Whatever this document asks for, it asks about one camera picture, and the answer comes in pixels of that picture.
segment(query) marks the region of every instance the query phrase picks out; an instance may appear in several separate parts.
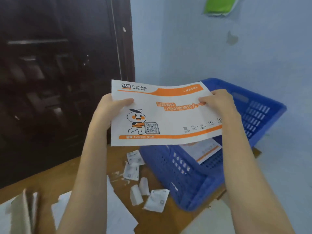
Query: cartoon mascot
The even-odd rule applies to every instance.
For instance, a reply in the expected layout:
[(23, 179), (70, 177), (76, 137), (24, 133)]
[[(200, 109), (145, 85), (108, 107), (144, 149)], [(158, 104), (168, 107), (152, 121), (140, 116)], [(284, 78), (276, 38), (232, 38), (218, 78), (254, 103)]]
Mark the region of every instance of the cartoon mascot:
[(129, 133), (132, 133), (138, 130), (139, 135), (143, 135), (142, 126), (144, 126), (144, 122), (146, 121), (146, 117), (142, 114), (142, 110), (134, 110), (130, 109), (130, 113), (127, 115), (127, 119), (132, 122), (131, 129), (128, 130)]

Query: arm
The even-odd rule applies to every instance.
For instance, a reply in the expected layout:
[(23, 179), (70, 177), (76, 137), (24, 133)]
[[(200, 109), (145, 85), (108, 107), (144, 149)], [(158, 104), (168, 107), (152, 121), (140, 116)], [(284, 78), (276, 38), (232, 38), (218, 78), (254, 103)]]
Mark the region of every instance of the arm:
[(71, 197), (57, 234), (106, 233), (106, 132), (119, 111), (132, 98), (112, 101), (103, 96), (89, 125)]
[(222, 118), (223, 168), (236, 233), (294, 233), (253, 156), (240, 114), (226, 90), (200, 98)]

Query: green paper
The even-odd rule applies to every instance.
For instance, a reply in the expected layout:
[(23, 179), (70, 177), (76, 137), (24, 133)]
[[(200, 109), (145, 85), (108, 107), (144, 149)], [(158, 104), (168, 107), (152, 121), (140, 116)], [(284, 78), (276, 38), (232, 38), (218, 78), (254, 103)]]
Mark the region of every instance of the green paper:
[(207, 0), (204, 13), (229, 13), (235, 0)]

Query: qr code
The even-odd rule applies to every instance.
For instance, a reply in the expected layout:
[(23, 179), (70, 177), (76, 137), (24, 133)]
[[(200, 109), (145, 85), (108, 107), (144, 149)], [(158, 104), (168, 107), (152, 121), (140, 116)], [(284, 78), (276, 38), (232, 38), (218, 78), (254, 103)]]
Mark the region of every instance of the qr code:
[(156, 122), (144, 122), (145, 133), (150, 134), (160, 134), (158, 125)]

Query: orange stripe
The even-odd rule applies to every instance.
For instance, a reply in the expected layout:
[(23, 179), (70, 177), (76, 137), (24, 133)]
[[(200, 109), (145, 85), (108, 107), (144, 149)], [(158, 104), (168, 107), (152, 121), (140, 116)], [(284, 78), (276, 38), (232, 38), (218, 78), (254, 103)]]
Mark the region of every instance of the orange stripe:
[(166, 96), (166, 97), (172, 97), (172, 96), (181, 96), (181, 95), (187, 95), (192, 94), (198, 91), (204, 90), (200, 84), (193, 84), (187, 87), (183, 88), (175, 88), (175, 89), (157, 89), (154, 92), (147, 93), (142, 91), (133, 91), (133, 90), (118, 90), (123, 92), (134, 92), (134, 93), (142, 93), (142, 94), (151, 94), (156, 96)]
[(205, 153), (203, 156), (201, 156), (199, 159), (197, 159), (196, 161), (198, 162), (199, 160), (202, 160), (204, 157), (206, 157), (209, 153), (211, 153), (212, 151), (215, 151), (217, 148), (219, 148), (219, 145), (217, 145), (216, 147), (214, 147), (212, 150), (210, 150), (208, 153)]
[(119, 139), (182, 139), (182, 138), (188, 138), (193, 137), (197, 135), (206, 134), (215, 130), (222, 129), (222, 125), (215, 126), (210, 129), (197, 131), (190, 134), (183, 134), (183, 135), (120, 135)]

